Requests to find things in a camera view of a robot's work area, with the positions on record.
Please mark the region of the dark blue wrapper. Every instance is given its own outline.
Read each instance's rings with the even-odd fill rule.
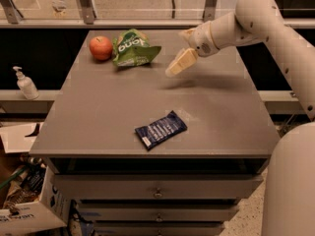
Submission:
[[[147,150],[185,130],[187,130],[186,124],[174,111],[171,111],[167,116],[158,119],[148,126],[135,129]]]

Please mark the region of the floor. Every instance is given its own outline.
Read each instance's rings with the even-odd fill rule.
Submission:
[[[114,19],[187,19],[201,18],[205,0],[175,0],[176,13],[173,14],[172,0],[94,0],[100,18]],[[52,8],[51,0],[14,0],[18,9],[28,19],[77,19],[80,12],[76,0],[66,0],[66,9],[58,12]],[[218,0],[216,17],[234,8],[236,0]],[[0,7],[0,19],[4,12]],[[265,183],[248,199],[241,201],[239,213],[225,223],[225,230],[220,236],[255,236],[260,235]]]

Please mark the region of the green chip bag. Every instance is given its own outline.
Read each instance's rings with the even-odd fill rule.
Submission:
[[[160,46],[150,46],[148,37],[137,29],[129,29],[113,39],[116,57],[113,62],[118,67],[140,66],[151,63],[159,54]]]

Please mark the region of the pump bottle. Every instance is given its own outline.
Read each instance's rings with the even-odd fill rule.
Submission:
[[[25,76],[21,72],[22,67],[15,66],[13,69],[17,72],[16,75],[18,77],[18,87],[26,99],[36,99],[39,96],[39,93],[32,79]]]

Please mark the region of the red apple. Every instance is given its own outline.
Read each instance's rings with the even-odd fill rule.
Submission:
[[[89,48],[92,56],[97,60],[107,60],[111,57],[112,43],[106,36],[100,35],[92,38]]]

